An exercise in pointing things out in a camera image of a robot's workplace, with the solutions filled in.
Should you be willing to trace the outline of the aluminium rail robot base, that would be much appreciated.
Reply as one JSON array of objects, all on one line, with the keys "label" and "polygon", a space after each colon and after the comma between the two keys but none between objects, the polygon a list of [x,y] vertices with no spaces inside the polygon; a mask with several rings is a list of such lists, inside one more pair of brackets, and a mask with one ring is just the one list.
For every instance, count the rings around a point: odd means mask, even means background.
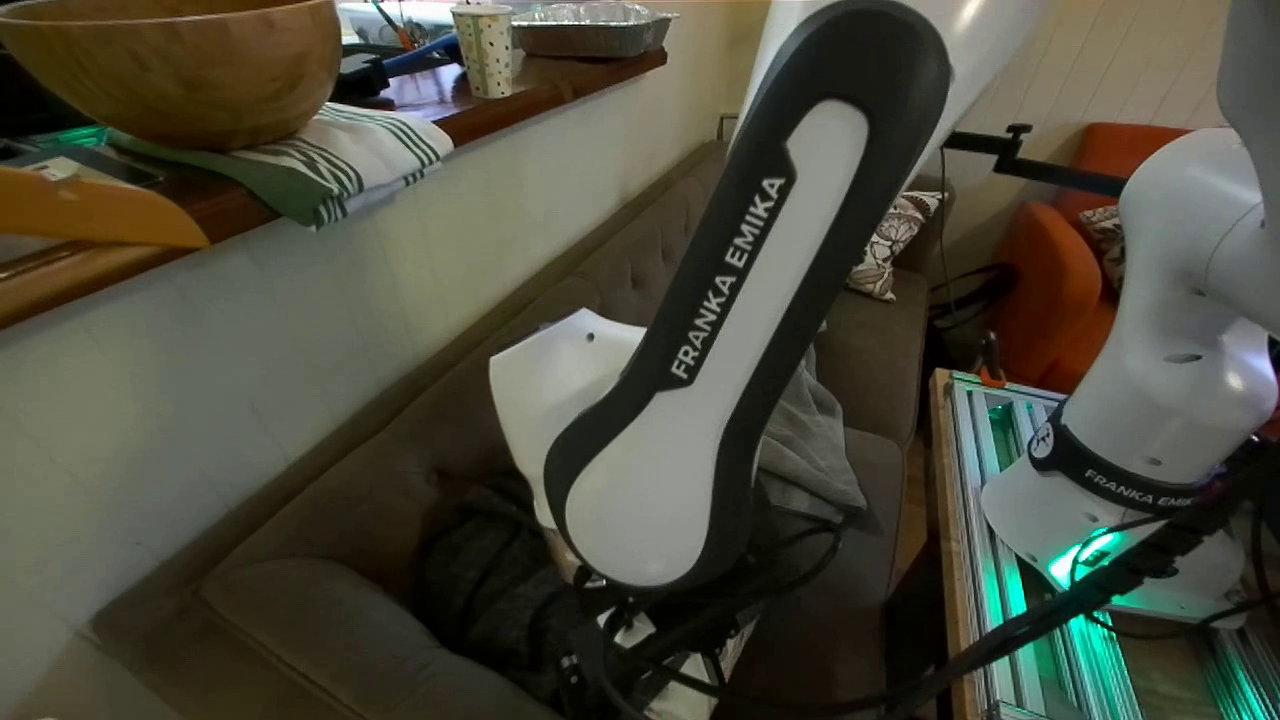
[{"label": "aluminium rail robot base", "polygon": [[[930,514],[950,654],[1056,595],[979,512],[979,487],[1014,460],[1052,402],[1052,393],[989,386],[950,368],[928,381]],[[1097,611],[979,665],[950,682],[949,709],[957,720],[1280,720],[1274,651],[1274,627],[1259,609],[1236,627]]]}]

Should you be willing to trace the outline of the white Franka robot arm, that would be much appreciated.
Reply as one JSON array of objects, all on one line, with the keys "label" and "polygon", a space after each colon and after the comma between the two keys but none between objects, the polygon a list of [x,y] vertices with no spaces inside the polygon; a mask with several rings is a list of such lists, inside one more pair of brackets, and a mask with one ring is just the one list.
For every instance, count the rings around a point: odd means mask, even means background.
[{"label": "white Franka robot arm", "polygon": [[[648,325],[589,307],[486,360],[530,512],[648,591],[748,544],[754,445],[853,260],[920,158],[1014,55],[1040,0],[778,0],[719,187]],[[1128,281],[1103,350],[983,497],[1048,579],[1110,609],[1229,605],[1229,454],[1274,407],[1280,0],[1233,0],[1214,126],[1125,182]]]}]

